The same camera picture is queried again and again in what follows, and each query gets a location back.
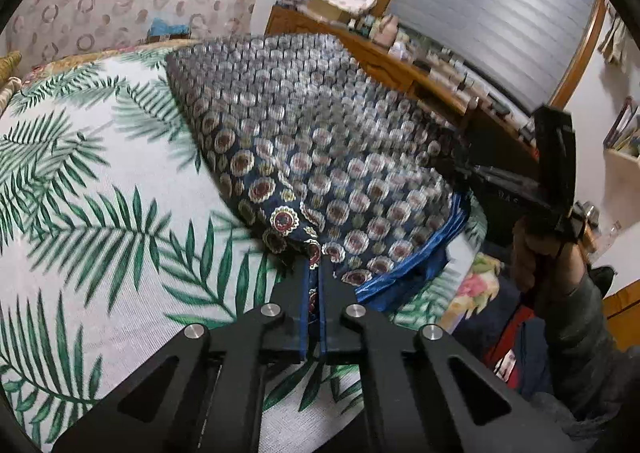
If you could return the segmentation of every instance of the palm leaf print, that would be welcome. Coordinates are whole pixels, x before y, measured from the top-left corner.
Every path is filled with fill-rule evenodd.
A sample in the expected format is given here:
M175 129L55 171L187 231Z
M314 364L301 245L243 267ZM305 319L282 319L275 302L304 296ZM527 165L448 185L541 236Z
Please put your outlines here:
M172 52L172 48L153 48L135 52L127 52L120 56L120 61L141 63L148 69L160 70L164 67L166 55Z
M0 139L0 180L25 163L38 160L64 133L71 123L65 110L39 116L30 122L18 122Z
M89 63L56 74L42 83L20 91L14 95L11 101L13 115L18 116L47 98L56 99L69 88L78 87L80 84L86 83L87 80L97 78L101 68L100 63Z
M487 220L475 195L470 197L469 219L465 225L465 235L476 251L480 249L486 237Z
M233 266L234 242L246 238L245 234L241 234L239 237L236 236L233 226L227 225L229 220L229 218L225 217L223 226L220 227L218 224L214 226L212 220L209 219L207 235L200 254L195 253L196 242L191 221L184 244L178 240L178 237L172 231L169 232L170 245L160 251L160 255L164 260L159 263L159 267L177 280L178 283L175 287L163 284L164 290L177 301L188 306L194 308L217 306L225 314L225 321L220 321L193 314L166 313L165 316L172 321L181 325L199 322L209 328L215 328L235 321L239 315L254 306L261 305L268 299L267 274L275 267L269 256L266 253L262 253L257 273L252 276L249 257L253 251L250 249L243 255L238 276L235 279L235 307L232 308L225 304L225 294L228 290ZM221 236L221 233L226 233L227 231L228 236L223 240L225 241L225 249L216 272L212 267L214 241L216 237ZM252 277L255 278L255 283L252 296L249 297L250 279Z
M96 198L84 195L82 205L68 203L58 211L54 209L28 255L33 260L32 271L44 266L46 272L58 265L59 273L66 271L65 285L74 279L76 292L86 288L84 306L89 305L107 279L110 265L115 264L109 286L110 313L127 273L133 277L136 290L140 288L145 254L156 269L159 267L158 240L168 240L162 235L171 219L171 214L166 214L156 220L155 199L143 215L137 187L130 200L120 189L113 189L114 199L103 194Z
M459 282L459 273L448 263L409 303L396 311L393 322L415 331L428 323L437 323L455 297Z
M0 304L0 377L18 423L41 446L41 426L47 424L44 442L53 443L63 428L71 426L97 402L102 376L99 356L85 376L82 326L73 343L68 340L62 293L58 297L54 335L49 333L42 293L35 306L27 301L6 315Z
M129 134L128 139L146 138L150 143L166 139L174 148L172 157L180 159L179 170L193 162L200 171L200 151L164 80L121 87L116 98L114 119L119 130Z
M298 405L298 411L305 411L313 404L318 397L322 385L327 382L330 383L334 403L338 404L351 398L343 408L342 413L346 413L351 408L358 406L362 401L362 385L360 384L360 380L356 379L353 381L353 375L358 372L357 365L328 367L322 362L308 359L301 366L294 367L292 371L290 369L286 370L287 375L285 375L264 398L262 404L263 411L267 411L271 407L284 401L286 397L300 386L309 372L311 372L311 375L306 380L305 389L303 390ZM346 388L342 389L341 384L347 384Z
M98 154L104 150L100 141L71 131L64 111L55 118L52 113L18 122L9 130L0 141L0 254L18 231L41 234L50 221L49 209L59 213L58 201L68 204L85 181L97 179L94 165L108 166Z
M58 272L66 275L65 285L74 283L76 292L85 291L84 306L88 306L100 287L108 284L108 312L111 313L118 300L124 279L133 278L136 291L140 289L145 256L156 271L169 274L177 285L163 284L164 290L173 298L188 306L217 306L226 315L225 321L208 320L209 326L235 321L246 309L249 296L249 261L252 250L245 253L236 278L235 307L225 304L225 290L232 270L233 245L247 238L246 231L236 237L233 228L226 224L214 225L210 219L207 235L196 252L193 223L190 222L184 243L168 228L171 213L158 216L158 203L152 199L143 209L137 187L131 197L114 186L114 198L104 194L84 195L83 202L58 203L53 195L47 196L47 209L42 212L44 223L36 227L36 236L31 240L28 258L31 270L43 268L47 273L57 266ZM214 239L223 232L226 248L216 271L213 264ZM272 270L266 256L260 263L254 286L253 299L260 301L267 295L267 272ZM209 287L215 277L216 289ZM167 314L169 319L182 323L186 319L195 322L198 316Z
M57 103L72 104L77 107L91 108L106 101L120 87L126 86L126 78L107 76L102 79L82 79L69 83L61 88L56 97Z

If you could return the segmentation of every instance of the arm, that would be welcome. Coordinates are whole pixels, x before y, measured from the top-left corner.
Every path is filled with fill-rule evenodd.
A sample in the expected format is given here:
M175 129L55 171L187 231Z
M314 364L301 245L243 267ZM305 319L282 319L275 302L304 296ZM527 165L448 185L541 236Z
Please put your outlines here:
M600 291L584 275L575 290L550 300L545 336L556 397L578 418L606 413L604 399L623 354L606 328Z
M555 257L559 242L527 234L520 221L514 228L514 279L524 292L535 283L536 255ZM610 411L618 399L612 384L620 384L625 358L614 344L602 314L598 289L586 274L576 245L567 244L550 277L541 280L535 311L546 323L546 341L556 397L578 419Z

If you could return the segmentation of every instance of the cardboard box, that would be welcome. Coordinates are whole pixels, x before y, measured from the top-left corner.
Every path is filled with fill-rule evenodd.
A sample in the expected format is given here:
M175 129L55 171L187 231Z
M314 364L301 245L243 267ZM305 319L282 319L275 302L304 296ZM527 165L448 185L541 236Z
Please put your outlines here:
M337 8L326 0L309 0L306 7L313 13L319 14L323 18L332 22L348 24L354 16L347 11Z

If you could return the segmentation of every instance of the window blind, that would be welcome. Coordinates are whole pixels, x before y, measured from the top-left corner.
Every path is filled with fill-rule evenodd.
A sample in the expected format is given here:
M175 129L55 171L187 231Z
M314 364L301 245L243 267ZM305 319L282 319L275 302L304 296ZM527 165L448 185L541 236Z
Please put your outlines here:
M595 0L391 0L388 13L448 46L527 110L548 102Z

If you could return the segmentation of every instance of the wooden window frame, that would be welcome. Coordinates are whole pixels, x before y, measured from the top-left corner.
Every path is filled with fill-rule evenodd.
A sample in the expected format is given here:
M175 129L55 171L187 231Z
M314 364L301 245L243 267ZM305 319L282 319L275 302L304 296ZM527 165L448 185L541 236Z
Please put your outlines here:
M374 16L383 16L386 8L391 0L376 0L376 5L372 8L371 14ZM582 40L578 46L577 51L574 54L569 67L564 72L564 76L558 85L558 88L554 92L551 99L549 99L549 105L564 109L566 104L571 99L575 88L578 86L580 79L584 75L584 71L587 68L589 60L593 55L602 26L604 24L604 18L607 13L605 0L595 0L593 9L591 10L591 17L584 30Z

